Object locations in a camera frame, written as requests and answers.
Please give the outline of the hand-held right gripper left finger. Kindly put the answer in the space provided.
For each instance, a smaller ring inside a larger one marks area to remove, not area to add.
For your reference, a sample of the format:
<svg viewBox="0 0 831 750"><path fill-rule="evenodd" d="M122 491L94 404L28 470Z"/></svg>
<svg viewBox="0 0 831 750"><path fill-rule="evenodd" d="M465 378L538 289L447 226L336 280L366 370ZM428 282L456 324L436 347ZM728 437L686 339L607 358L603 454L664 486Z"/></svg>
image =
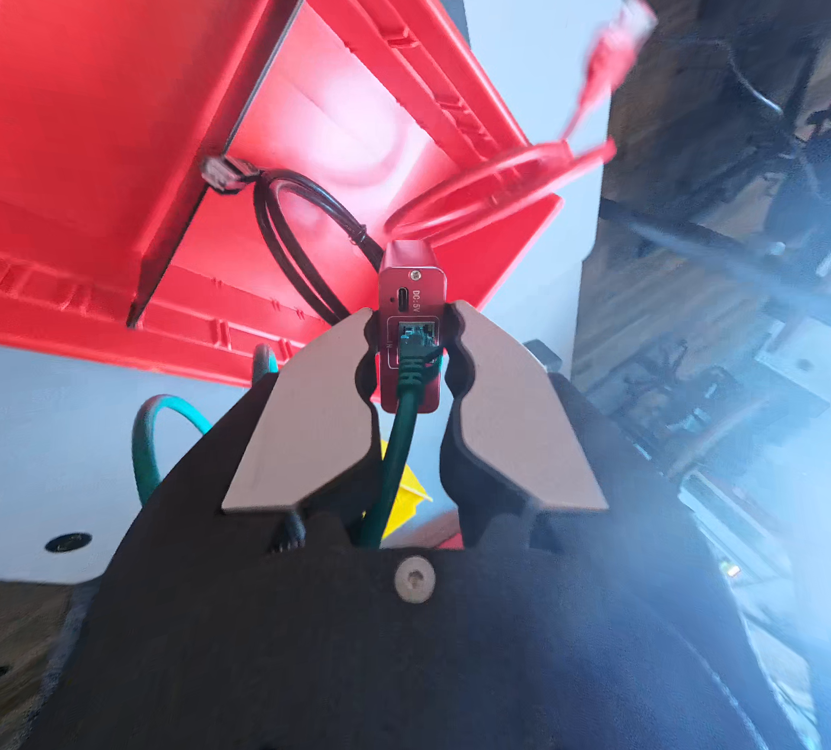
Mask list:
<svg viewBox="0 0 831 750"><path fill-rule="evenodd" d="M310 342L283 366L247 436L234 436L221 514L235 545L269 552L291 520L311 546L312 527L332 521L353 541L380 495L380 433L369 308Z"/></svg>

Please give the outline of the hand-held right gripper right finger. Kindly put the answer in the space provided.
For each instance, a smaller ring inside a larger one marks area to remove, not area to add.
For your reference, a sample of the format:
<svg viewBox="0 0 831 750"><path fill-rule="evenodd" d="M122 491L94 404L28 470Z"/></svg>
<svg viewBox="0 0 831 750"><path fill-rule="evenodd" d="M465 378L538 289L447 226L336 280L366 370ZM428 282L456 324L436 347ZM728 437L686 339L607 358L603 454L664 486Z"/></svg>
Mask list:
<svg viewBox="0 0 831 750"><path fill-rule="evenodd" d="M444 310L444 380L452 403L441 484L463 546L493 520L531 525L540 514L599 514L609 505L546 367L464 300Z"/></svg>

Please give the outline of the yellow plastic bin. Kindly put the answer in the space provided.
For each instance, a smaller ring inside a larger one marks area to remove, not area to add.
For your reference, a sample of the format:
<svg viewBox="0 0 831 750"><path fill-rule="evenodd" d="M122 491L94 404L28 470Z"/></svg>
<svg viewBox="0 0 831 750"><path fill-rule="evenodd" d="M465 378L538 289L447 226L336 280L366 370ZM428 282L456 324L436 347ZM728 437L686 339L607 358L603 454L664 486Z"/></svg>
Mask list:
<svg viewBox="0 0 831 750"><path fill-rule="evenodd" d="M417 515L419 507L425 502L430 504L433 502L433 499L417 479L410 466L405 464L400 477L396 498L390 509L387 524L381 539L385 540L406 523L413 520Z"/></svg>

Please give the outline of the red metal port box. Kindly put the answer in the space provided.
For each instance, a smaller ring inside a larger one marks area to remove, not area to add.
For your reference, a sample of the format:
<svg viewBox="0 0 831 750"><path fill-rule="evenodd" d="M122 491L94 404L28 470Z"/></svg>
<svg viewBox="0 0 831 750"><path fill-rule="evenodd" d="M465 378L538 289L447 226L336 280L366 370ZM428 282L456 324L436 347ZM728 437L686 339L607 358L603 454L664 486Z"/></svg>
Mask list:
<svg viewBox="0 0 831 750"><path fill-rule="evenodd" d="M400 336L422 329L431 348L441 345L447 277L431 246L420 240L392 240L379 271L377 322L380 406L397 410Z"/></svg>

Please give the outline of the red plastic bin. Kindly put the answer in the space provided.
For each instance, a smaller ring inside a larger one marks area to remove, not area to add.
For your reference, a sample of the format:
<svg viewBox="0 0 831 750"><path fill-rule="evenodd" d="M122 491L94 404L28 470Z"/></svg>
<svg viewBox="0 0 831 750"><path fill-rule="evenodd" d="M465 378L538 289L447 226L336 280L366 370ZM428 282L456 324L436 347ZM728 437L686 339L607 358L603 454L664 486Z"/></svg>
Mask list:
<svg viewBox="0 0 831 750"><path fill-rule="evenodd" d="M439 0L2 0L2 345L246 387L327 329L227 152L386 219L528 144Z"/></svg>

